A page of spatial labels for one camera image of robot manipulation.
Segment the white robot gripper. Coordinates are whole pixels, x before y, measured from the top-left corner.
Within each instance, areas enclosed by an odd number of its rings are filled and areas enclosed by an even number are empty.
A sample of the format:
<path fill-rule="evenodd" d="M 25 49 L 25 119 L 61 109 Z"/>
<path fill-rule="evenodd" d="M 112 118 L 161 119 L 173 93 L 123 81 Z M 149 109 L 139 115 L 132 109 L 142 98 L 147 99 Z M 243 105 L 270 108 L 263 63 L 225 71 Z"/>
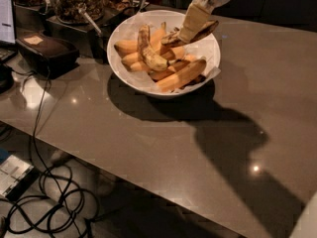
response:
<path fill-rule="evenodd" d="M 201 30 L 203 25 L 208 21 L 210 12 L 203 7 L 214 8 L 221 7 L 231 0 L 193 0 L 187 8 L 182 26 L 180 27 L 178 37 L 188 44 Z"/>

